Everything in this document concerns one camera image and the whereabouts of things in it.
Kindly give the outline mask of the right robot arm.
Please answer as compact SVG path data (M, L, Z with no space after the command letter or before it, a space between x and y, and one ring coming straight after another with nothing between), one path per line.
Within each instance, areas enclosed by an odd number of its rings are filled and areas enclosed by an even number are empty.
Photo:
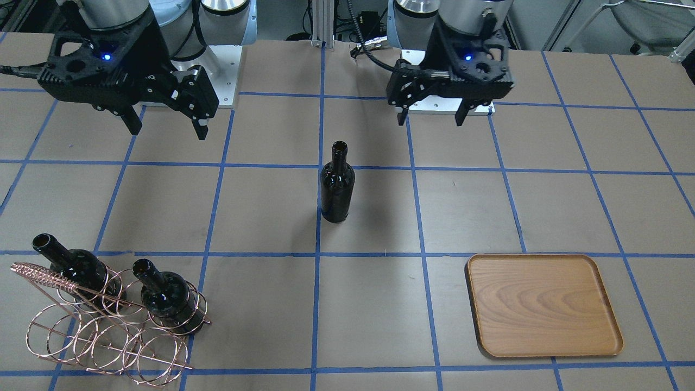
M215 46L257 39L254 1L58 1L67 29L41 64L5 73L36 79L61 102L89 104L141 131L134 107L161 104L189 118L199 140L219 107Z

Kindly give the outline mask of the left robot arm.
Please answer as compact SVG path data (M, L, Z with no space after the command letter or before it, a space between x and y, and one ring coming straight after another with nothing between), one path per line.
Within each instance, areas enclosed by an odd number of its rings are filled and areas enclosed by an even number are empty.
M391 1L390 46L424 52L419 64L398 59L386 88L399 125L409 108L430 96L459 99L462 125L479 105L505 97L514 87L502 29L511 1Z

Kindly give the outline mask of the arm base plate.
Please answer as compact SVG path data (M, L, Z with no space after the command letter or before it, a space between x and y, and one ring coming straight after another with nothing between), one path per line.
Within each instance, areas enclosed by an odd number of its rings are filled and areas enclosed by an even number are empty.
M425 52L413 49L403 49L401 51L401 58L409 61L413 65L418 65L424 59ZM413 104L409 107L410 112L415 114L428 114L428 115L453 115L459 109L459 104L462 103L462 99L445 98L439 96L428 96L423 100ZM479 105L474 109L471 109L469 116L492 116L496 113L496 108L493 103L489 105Z
M171 62L177 70L187 70L194 65L201 65L207 71L219 99L219 107L233 109L238 97L243 47L237 45L208 46L201 55L193 60L174 60ZM169 107L174 110L172 96L169 101L156 100L153 94L143 91L140 104L146 106Z

